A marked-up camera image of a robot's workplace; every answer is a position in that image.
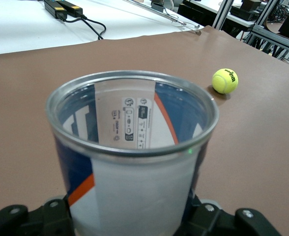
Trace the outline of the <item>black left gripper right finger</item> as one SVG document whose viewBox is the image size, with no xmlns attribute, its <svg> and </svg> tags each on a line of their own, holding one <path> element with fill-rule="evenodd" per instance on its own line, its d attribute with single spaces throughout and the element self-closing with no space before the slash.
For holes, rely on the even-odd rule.
<svg viewBox="0 0 289 236">
<path fill-rule="evenodd" d="M 231 215 L 189 195 L 176 236 L 282 236 L 259 211 L 239 208 Z"/>
</svg>

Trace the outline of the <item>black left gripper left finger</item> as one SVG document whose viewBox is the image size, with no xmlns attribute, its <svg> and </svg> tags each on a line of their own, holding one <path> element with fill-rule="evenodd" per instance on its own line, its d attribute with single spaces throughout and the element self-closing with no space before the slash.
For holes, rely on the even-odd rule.
<svg viewBox="0 0 289 236">
<path fill-rule="evenodd" d="M 33 211 L 25 205 L 4 207 L 0 236 L 75 236 L 67 199 L 51 199 Z"/>
</svg>

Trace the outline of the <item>Wilson tennis ball can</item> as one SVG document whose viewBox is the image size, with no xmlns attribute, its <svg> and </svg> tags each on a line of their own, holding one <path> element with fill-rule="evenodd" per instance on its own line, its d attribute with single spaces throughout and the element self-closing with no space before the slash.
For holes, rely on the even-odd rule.
<svg viewBox="0 0 289 236">
<path fill-rule="evenodd" d="M 80 236 L 172 236 L 218 122 L 213 97 L 150 71 L 83 76 L 46 103 Z"/>
</svg>

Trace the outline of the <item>yellow-green tennis ball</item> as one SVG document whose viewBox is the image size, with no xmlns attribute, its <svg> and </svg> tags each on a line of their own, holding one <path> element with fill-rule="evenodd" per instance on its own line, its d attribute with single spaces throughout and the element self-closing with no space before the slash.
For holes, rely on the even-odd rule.
<svg viewBox="0 0 289 236">
<path fill-rule="evenodd" d="M 212 86 L 220 94 L 231 93 L 238 86 L 238 76 L 232 69 L 219 69 L 212 76 Z"/>
</svg>

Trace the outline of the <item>brown table mat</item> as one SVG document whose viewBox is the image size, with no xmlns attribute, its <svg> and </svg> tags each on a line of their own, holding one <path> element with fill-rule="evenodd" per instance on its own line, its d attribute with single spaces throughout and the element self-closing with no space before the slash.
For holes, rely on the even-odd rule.
<svg viewBox="0 0 289 236">
<path fill-rule="evenodd" d="M 223 31 L 174 32 L 0 55 L 0 209 L 37 208 L 65 194 L 45 114 L 48 95 L 91 73 L 148 70 L 212 92 L 220 68 L 237 89 L 216 93 L 220 118 L 200 168 L 197 195 L 229 213 L 260 211 L 289 236 L 289 65 Z"/>
</svg>

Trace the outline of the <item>white table sheet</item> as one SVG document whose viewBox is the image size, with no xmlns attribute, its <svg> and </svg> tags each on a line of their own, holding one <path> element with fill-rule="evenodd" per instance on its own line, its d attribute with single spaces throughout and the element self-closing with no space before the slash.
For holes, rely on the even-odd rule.
<svg viewBox="0 0 289 236">
<path fill-rule="evenodd" d="M 67 0 L 83 9 L 89 19 L 103 23 L 104 39 L 125 39 L 187 31 L 181 24 L 123 0 Z M 171 10 L 182 21 L 197 23 Z M 43 1 L 0 0 L 0 54 L 93 42 L 97 35 L 82 21 L 54 18 Z"/>
</svg>

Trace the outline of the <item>thin metal rod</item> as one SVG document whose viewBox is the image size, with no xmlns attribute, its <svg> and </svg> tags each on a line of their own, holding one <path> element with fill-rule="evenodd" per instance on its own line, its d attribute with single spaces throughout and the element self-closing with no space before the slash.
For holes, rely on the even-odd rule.
<svg viewBox="0 0 289 236">
<path fill-rule="evenodd" d="M 154 13 L 154 14 L 156 14 L 156 15 L 159 15 L 159 16 L 161 16 L 161 17 L 163 17 L 163 18 L 166 18 L 166 19 L 168 19 L 168 20 L 170 20 L 170 21 L 172 21 L 172 22 L 179 23 L 179 24 L 181 24 L 183 27 L 185 27 L 185 28 L 187 28 L 187 29 L 189 29 L 189 30 L 191 30 L 191 31 L 194 31 L 195 33 L 199 32 L 199 31 L 201 30 L 201 26 L 200 26 L 200 25 L 194 25 L 194 24 L 192 24 L 192 23 L 182 21 L 182 20 L 180 20 L 179 18 L 176 18 L 176 17 L 168 14 L 167 12 L 164 12 L 164 9 L 165 9 L 164 7 L 163 7 L 163 11 L 160 12 L 160 11 L 158 11 L 158 10 L 153 9 L 152 7 L 149 7 L 149 6 L 147 6 L 147 5 L 144 5 L 144 4 L 142 4 L 142 3 L 139 3 L 139 2 L 137 2 L 137 1 L 135 1 L 135 0 L 123 0 L 123 1 L 125 1 L 125 2 L 127 2 L 127 3 L 130 3 L 130 4 L 132 4 L 132 5 L 135 5 L 135 6 L 139 7 L 139 8 L 142 8 L 142 9 L 144 9 L 144 10 L 146 10 L 146 11 L 152 12 L 152 13 Z"/>
</svg>

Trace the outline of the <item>black power adapter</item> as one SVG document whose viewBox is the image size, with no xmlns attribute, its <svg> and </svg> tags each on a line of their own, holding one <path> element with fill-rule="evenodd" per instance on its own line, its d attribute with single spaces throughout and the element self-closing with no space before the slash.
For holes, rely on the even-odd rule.
<svg viewBox="0 0 289 236">
<path fill-rule="evenodd" d="M 66 21 L 67 11 L 62 7 L 57 1 L 54 0 L 44 0 L 45 9 L 56 19 Z"/>
<path fill-rule="evenodd" d="M 83 9 L 75 4 L 72 4 L 66 0 L 56 0 L 69 15 L 72 17 L 83 17 Z"/>
</svg>

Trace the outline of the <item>grey cylinder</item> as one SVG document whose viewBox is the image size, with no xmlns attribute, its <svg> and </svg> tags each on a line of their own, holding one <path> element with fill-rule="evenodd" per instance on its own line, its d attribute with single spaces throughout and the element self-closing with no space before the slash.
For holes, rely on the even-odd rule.
<svg viewBox="0 0 289 236">
<path fill-rule="evenodd" d="M 164 0 L 151 0 L 151 8 L 159 12 L 164 12 Z"/>
</svg>

